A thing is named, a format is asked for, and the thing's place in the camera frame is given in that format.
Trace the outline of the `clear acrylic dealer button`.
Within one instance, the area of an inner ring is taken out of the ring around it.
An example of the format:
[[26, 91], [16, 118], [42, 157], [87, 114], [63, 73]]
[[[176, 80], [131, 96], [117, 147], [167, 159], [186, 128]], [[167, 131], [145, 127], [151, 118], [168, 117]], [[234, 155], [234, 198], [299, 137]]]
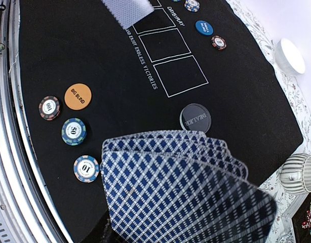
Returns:
[[179, 117], [180, 125], [185, 131], [207, 133], [212, 124], [210, 112], [201, 104], [191, 103], [184, 107]]

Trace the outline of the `blue playing card deck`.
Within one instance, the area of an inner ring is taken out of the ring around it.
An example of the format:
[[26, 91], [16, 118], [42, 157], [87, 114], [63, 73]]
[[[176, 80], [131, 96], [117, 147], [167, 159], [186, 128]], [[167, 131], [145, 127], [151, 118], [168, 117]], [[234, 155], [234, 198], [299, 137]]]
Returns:
[[124, 242], [265, 242], [277, 212], [225, 141], [203, 132], [106, 139], [100, 172]]

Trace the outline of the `orange big blind button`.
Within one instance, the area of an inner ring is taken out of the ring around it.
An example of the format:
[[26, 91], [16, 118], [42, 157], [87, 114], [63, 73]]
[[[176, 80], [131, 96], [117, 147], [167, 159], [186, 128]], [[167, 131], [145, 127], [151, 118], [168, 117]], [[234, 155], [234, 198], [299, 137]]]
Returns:
[[82, 83], [70, 86], [64, 95], [64, 101], [68, 108], [72, 110], [82, 110], [86, 108], [92, 100], [91, 89]]

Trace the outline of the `green chip stack front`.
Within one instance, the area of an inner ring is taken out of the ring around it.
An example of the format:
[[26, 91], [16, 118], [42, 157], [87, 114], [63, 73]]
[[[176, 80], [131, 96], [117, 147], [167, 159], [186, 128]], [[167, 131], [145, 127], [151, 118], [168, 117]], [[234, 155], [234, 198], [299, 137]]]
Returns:
[[62, 126], [62, 140], [70, 146], [76, 146], [83, 143], [87, 135], [84, 122], [79, 118], [73, 117], [66, 120]]

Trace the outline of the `blue peach stack front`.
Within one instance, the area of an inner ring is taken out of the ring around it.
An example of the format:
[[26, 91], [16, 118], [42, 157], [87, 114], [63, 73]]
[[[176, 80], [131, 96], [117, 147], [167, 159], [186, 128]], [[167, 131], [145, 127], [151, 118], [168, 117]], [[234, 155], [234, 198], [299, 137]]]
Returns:
[[90, 155], [78, 157], [73, 164], [73, 172], [76, 178], [84, 183], [95, 181], [99, 174], [98, 161]]

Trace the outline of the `blue peach stack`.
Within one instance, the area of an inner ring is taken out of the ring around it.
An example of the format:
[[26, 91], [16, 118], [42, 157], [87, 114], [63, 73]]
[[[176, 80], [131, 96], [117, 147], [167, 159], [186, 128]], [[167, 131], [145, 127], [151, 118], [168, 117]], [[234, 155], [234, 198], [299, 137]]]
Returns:
[[200, 9], [200, 3], [197, 0], [186, 0], [184, 7], [190, 12], [197, 12]]
[[84, 183], [95, 181], [99, 174], [98, 161], [90, 155], [78, 157], [73, 164], [73, 172], [76, 178]]

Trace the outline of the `red black chip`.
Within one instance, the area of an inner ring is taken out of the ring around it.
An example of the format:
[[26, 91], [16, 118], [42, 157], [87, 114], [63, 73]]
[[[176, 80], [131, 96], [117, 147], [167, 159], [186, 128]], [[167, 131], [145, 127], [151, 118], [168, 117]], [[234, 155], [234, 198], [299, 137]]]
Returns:
[[218, 35], [215, 35], [211, 38], [211, 44], [214, 48], [220, 51], [224, 50], [227, 47], [226, 41]]

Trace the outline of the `blue small blind button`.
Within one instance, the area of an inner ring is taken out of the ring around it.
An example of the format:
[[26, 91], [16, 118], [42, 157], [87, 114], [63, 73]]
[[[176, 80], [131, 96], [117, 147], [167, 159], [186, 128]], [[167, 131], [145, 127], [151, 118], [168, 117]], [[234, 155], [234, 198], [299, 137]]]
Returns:
[[198, 20], [195, 23], [195, 28], [198, 31], [198, 33], [205, 36], [211, 36], [214, 32], [212, 25], [204, 20]]

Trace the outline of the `red black stack front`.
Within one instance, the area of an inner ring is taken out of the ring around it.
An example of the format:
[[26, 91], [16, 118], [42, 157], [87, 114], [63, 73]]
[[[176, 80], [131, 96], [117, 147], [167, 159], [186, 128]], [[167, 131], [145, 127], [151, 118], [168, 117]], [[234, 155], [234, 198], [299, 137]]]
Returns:
[[55, 96], [46, 96], [40, 102], [38, 109], [43, 119], [51, 121], [60, 114], [60, 102]]

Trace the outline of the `dealt cards front player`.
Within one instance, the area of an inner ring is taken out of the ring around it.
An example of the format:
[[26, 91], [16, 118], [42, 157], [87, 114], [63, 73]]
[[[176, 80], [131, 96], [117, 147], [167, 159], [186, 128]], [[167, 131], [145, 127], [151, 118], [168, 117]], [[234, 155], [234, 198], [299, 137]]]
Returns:
[[148, 0], [102, 0], [123, 29], [128, 29], [154, 11]]

